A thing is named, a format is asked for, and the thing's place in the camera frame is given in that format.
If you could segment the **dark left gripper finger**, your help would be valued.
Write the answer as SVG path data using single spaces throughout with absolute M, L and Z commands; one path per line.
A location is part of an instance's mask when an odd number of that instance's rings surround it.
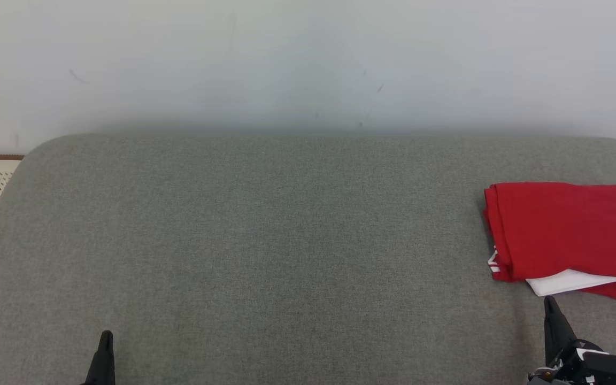
M 116 385 L 115 356 L 113 353 L 113 333 L 102 332 L 98 348 L 82 385 Z

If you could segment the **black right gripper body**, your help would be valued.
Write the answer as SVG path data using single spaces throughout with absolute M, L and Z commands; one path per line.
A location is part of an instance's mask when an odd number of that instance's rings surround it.
M 549 366 L 529 374 L 527 385 L 616 385 L 616 355 L 589 341 L 571 341 Z

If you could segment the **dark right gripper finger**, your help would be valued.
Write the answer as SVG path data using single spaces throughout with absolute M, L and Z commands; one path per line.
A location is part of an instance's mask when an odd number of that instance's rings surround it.
M 554 366 L 563 349 L 577 340 L 572 327 L 553 296 L 544 298 L 544 356 L 546 366 Z

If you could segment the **red basketball jersey white sleeves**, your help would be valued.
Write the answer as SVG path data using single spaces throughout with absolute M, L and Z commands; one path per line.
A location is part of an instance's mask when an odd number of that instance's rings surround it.
M 616 277 L 616 184 L 497 183 L 484 199 L 496 280 L 566 270 Z

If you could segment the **grey fabric sofa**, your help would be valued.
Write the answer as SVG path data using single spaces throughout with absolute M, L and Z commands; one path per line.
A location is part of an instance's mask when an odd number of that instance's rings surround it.
M 0 385 L 518 385 L 543 301 L 490 277 L 482 191 L 616 184 L 606 138 L 78 135 L 0 197 Z

